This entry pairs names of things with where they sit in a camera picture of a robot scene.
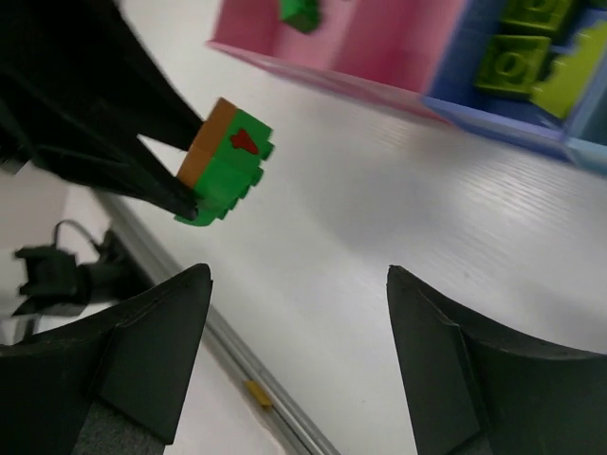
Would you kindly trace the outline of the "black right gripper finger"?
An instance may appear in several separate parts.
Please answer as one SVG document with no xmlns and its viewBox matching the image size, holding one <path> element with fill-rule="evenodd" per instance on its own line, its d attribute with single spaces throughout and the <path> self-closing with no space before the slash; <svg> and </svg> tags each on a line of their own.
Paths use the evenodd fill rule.
<svg viewBox="0 0 607 455">
<path fill-rule="evenodd" d="M 197 215 L 193 190 L 142 145 L 125 155 L 92 145 L 44 144 L 32 153 L 32 163 L 70 183 L 142 200 L 188 220 Z"/>
<path fill-rule="evenodd" d="M 203 119 L 139 41 L 118 1 L 4 1 L 1 98 L 30 132 L 37 101 L 68 125 L 187 149 Z"/>
</svg>

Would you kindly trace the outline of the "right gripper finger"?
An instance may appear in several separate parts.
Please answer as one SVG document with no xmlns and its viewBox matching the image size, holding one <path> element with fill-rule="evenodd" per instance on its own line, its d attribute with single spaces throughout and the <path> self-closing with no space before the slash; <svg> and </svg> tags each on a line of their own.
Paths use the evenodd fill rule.
<svg viewBox="0 0 607 455">
<path fill-rule="evenodd" d="M 5 454 L 160 454 L 175 441 L 210 307 L 196 264 L 1 350 Z"/>
<path fill-rule="evenodd" d="M 511 329 L 397 265 L 387 299 L 418 453 L 605 452 L 604 355 Z"/>
</svg>

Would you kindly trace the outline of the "brown lego plate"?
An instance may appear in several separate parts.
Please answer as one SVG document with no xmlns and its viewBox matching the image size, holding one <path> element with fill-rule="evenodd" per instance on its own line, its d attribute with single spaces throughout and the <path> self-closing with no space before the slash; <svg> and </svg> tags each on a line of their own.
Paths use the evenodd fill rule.
<svg viewBox="0 0 607 455">
<path fill-rule="evenodd" d="M 218 150 L 223 137 L 236 115 L 234 104 L 219 98 L 210 115 L 196 134 L 176 177 L 193 189 Z"/>
</svg>

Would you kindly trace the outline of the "small dark green lego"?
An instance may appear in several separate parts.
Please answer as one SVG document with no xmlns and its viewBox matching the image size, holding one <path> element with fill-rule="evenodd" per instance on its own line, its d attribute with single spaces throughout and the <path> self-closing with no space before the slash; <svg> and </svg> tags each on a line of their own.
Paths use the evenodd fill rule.
<svg viewBox="0 0 607 455">
<path fill-rule="evenodd" d="M 278 4 L 280 20 L 301 33 L 311 33 L 321 24 L 319 0 L 279 0 Z"/>
</svg>

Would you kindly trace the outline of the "lime square lego brick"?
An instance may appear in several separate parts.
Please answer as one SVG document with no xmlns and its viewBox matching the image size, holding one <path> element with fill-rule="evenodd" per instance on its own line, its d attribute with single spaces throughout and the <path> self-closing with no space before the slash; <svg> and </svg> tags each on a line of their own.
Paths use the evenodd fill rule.
<svg viewBox="0 0 607 455">
<path fill-rule="evenodd" d="M 546 79 L 532 87 L 531 102 L 558 119 L 568 117 L 604 57 L 606 21 L 582 29 L 575 44 L 574 52 L 557 57 Z"/>
</svg>

